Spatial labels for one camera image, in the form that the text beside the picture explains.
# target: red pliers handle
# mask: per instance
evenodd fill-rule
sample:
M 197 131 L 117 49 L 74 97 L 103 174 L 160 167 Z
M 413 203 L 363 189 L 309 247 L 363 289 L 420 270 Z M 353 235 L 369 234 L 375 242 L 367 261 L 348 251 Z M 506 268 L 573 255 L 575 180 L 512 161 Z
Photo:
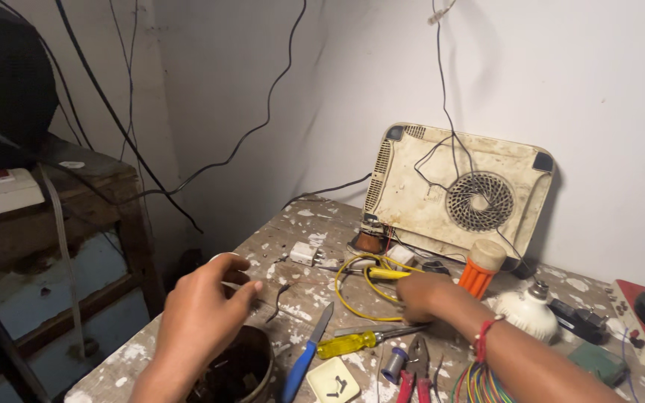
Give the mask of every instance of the red pliers handle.
M 400 386 L 400 394 L 397 395 L 396 403 L 408 403 L 412 398 L 412 391 L 414 390 L 415 373 L 402 370 L 402 385 Z M 432 386 L 432 381 L 429 378 L 417 379 L 417 398 L 419 403 L 430 403 L 429 388 Z

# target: blue wire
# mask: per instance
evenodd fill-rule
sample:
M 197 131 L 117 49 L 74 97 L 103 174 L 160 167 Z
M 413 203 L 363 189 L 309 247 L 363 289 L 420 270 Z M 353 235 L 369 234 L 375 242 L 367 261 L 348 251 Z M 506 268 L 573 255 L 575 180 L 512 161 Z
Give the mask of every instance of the blue wire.
M 623 337 L 621 338 L 621 357 L 623 362 L 626 362 L 626 334 L 629 332 L 629 328 L 623 331 Z M 632 382 L 632 371 L 630 369 L 626 370 L 626 381 L 629 382 L 629 388 L 632 390 L 633 400 L 636 400 L 636 403 L 639 403 L 639 398 L 636 397 L 636 392 L 633 390 Z

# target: hand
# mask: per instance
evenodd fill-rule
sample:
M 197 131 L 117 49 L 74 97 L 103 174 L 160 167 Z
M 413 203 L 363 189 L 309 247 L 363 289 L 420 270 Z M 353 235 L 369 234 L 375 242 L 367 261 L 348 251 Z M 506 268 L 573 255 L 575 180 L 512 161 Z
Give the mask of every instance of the hand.
M 408 324 L 421 324 L 435 319 L 432 308 L 438 304 L 433 300 L 449 289 L 453 293 L 455 288 L 452 278 L 445 274 L 431 272 L 412 272 L 407 277 L 397 280 L 397 297 L 405 302 L 404 320 Z
M 176 402 L 185 397 L 238 334 L 263 287 L 243 273 L 249 266 L 242 257 L 225 253 L 178 280 L 166 298 L 153 361 L 136 382 L 132 402 Z M 241 288 L 233 291 L 221 281 Z

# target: red switch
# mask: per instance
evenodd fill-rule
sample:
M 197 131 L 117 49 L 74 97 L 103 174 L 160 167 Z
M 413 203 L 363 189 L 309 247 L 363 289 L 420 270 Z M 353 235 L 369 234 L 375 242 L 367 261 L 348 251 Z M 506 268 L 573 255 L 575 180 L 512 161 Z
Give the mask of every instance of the red switch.
M 7 176 L 9 176 L 9 175 L 10 175 L 10 173 L 9 173 L 9 171 L 8 171 L 8 170 L 6 170 L 6 169 L 0 169 L 0 178 L 6 178 L 6 177 L 7 177 Z

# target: cooling fan grille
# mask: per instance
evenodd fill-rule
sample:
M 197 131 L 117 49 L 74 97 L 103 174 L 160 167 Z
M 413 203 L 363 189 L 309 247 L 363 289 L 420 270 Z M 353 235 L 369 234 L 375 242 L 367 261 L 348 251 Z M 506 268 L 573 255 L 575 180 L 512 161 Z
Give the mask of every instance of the cooling fan grille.
M 505 181 L 488 172 L 460 177 L 447 192 L 446 201 L 453 221 L 468 231 L 497 229 L 514 209 L 514 198 Z

